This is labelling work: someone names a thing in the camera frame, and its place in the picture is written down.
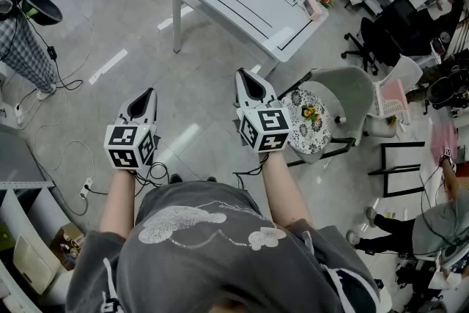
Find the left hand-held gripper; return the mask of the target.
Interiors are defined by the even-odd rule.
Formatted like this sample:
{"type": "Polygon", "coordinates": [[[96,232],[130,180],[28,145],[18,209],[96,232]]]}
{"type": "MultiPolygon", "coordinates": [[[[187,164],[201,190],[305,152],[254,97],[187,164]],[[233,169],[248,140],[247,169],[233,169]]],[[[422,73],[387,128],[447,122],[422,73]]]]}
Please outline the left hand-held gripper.
{"type": "Polygon", "coordinates": [[[153,162],[158,148],[156,114],[158,96],[150,87],[124,102],[106,128],[104,149],[115,169],[143,169],[153,162]]]}

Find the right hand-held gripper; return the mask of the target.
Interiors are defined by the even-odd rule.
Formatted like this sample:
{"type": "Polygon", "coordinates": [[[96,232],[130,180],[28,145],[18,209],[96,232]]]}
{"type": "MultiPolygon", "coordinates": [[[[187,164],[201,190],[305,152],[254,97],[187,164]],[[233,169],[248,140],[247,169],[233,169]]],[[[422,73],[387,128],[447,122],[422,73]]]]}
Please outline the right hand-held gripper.
{"type": "Polygon", "coordinates": [[[282,151],[293,125],[272,85],[245,68],[235,72],[234,83],[237,113],[234,123],[243,146],[255,153],[282,151]]]}

